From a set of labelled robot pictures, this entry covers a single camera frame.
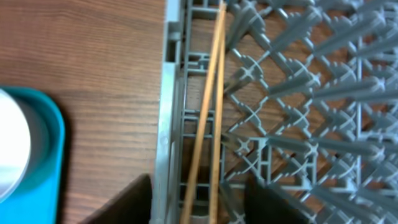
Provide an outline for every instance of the chopstick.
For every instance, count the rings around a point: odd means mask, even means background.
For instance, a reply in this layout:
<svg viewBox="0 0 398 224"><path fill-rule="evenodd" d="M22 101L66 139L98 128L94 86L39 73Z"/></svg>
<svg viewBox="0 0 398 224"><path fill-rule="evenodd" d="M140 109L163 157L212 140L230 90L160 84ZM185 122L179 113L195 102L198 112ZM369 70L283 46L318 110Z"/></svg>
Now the chopstick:
<svg viewBox="0 0 398 224"><path fill-rule="evenodd" d="M221 24L220 52L218 55L215 131L213 140L213 165L211 167L210 224L217 224L218 182L220 178L221 120L223 119L225 24Z"/></svg>
<svg viewBox="0 0 398 224"><path fill-rule="evenodd" d="M211 55L210 55L210 63L207 72L207 79L205 83L205 92L203 94L203 100L201 104L200 110L200 117L197 129L197 137L195 140L195 146L193 148L193 159L191 164L191 169L189 172L188 177L188 185L187 191L185 192L185 200L182 209L181 224L189 224L190 216L192 212L192 203L194 197L194 191L197 186L197 178L198 178L198 170L199 170L199 163L200 163L200 154L203 145L203 137L205 134L206 128L206 120L208 117L209 111L209 104L210 104L210 97L213 91L213 84L215 79L215 68L217 64L217 58L219 53L220 47L220 37L221 37L221 28L224 26L224 19L225 19L225 10L226 4L225 2L220 3L220 11L216 18L216 25L215 31L213 34L213 46L211 48Z"/></svg>

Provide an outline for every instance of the black object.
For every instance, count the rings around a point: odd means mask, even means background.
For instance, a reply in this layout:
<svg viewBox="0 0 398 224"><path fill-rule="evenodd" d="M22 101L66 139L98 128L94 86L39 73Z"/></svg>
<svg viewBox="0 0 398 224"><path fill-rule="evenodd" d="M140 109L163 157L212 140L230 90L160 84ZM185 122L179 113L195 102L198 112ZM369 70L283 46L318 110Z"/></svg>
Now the black object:
<svg viewBox="0 0 398 224"><path fill-rule="evenodd" d="M131 182L117 197L110 200L84 224L148 224L152 201L149 175L141 175Z"/></svg>
<svg viewBox="0 0 398 224"><path fill-rule="evenodd" d="M142 175L82 224L147 224L150 220L151 201L150 177ZM262 187L254 177L246 181L244 211L247 224L308 223L307 218L298 210L273 190Z"/></svg>
<svg viewBox="0 0 398 224"><path fill-rule="evenodd" d="M286 200L268 187L262 187L253 177L248 178L244 189L246 224L308 223L308 219Z"/></svg>

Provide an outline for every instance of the teal plate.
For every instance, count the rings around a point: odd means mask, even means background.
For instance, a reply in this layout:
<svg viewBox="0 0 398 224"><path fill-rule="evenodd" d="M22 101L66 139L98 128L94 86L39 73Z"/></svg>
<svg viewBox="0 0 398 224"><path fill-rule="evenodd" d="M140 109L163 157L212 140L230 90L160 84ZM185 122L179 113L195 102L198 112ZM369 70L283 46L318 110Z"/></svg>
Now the teal plate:
<svg viewBox="0 0 398 224"><path fill-rule="evenodd" d="M24 179L16 191L0 203L1 224L53 224L57 218L62 171L65 123L58 106L44 93L30 88L0 86L24 101L43 117L50 134L50 147L43 163Z"/></svg>

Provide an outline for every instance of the wooden table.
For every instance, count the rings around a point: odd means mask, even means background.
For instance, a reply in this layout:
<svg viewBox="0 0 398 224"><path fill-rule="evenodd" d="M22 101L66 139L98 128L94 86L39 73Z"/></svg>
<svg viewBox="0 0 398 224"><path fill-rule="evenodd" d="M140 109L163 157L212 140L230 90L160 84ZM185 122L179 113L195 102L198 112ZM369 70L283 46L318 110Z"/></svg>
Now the wooden table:
<svg viewBox="0 0 398 224"><path fill-rule="evenodd" d="M0 83L46 92L70 121L62 223L154 170L164 3L0 1Z"/></svg>

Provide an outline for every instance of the plastic grid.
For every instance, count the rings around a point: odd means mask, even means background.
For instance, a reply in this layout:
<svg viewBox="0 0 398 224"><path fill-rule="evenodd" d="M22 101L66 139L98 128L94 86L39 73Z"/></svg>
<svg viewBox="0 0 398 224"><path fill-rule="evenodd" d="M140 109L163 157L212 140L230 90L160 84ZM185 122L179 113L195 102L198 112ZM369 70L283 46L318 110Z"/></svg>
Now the plastic grid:
<svg viewBox="0 0 398 224"><path fill-rule="evenodd" d="M170 159L167 164L169 172L162 177L167 178L168 187L166 194L157 195L155 192L154 204L157 204L153 205L155 209L152 208L152 221L155 223L176 223L182 204L182 201L167 199L166 196L180 195L183 190L185 183L180 182L183 140L195 138L194 133L184 132L185 122L197 121L199 114L198 110L187 108L188 78L206 75L209 55L206 52L190 50L192 19L214 19L217 1L201 3L198 6L189 0L186 7L180 10L178 23L165 28L165 34L169 38L165 38L164 66L169 63L172 64L170 66L175 66L172 68L175 76L172 83L173 108L170 108L171 141L167 141L170 145ZM256 4L265 4L265 7L257 10ZM302 6L303 12L287 13L284 10L287 4ZM397 7L395 2L380 0L229 1L228 9L234 20L229 27L226 48L240 62L241 67L226 82L224 93L244 114L223 135L220 193L231 223L241 223L244 217L242 205L232 189L244 187L236 177L247 172L256 175L259 181L273 188L313 222L398 222L398 60L395 48L398 45ZM345 16L330 17L327 13L329 9L342 10ZM278 14L287 25L274 40L267 37L267 21L264 21L271 13ZM312 41L312 29L319 23L324 23L333 34L315 44ZM264 50L258 60L242 54L237 48L237 44L246 34ZM171 41L170 44L170 39L174 40L173 35L178 41ZM283 53L297 40L311 52L302 61L287 58ZM175 53L168 54L170 49ZM338 49L347 51L348 57L344 62L335 62L329 57ZM265 60L273 60L282 69L286 76L285 81L276 85L266 82L260 66ZM331 73L331 78L323 82L324 74L312 73L310 67L314 62L321 63ZM262 87L262 91L267 92L254 106L245 104L236 96L237 91L252 82L256 82ZM304 102L295 108L285 104L282 99L294 93L305 96ZM343 105L331 108L328 102L334 100L342 100ZM259 112L270 101L277 102L287 119L267 131ZM325 122L315 131L309 131L310 122L307 116L313 108L321 113ZM214 111L210 110L209 113L208 122L212 123ZM235 130L247 123L252 124L259 134L242 136L235 133ZM283 136L284 131L291 127L301 130L305 139ZM336 133L338 139L328 138L328 133ZM211 131L205 135L207 139L212 137ZM161 185L161 181L157 179L160 175L159 139L155 187ZM232 170L226 170L228 152L232 152L242 161ZM284 168L276 172L272 167L275 154L285 162ZM330 166L322 174L317 167L320 157ZM294 182L281 182L285 177L293 178ZM371 189L375 183L382 187ZM206 191L209 187L209 183L198 184L198 195L199 191ZM294 197L288 191L299 191L299 194ZM306 200L311 197L323 203L320 211L315 212L306 206ZM169 206L163 207L159 202ZM206 200L195 200L194 206L203 210L197 215L206 215Z"/></svg>

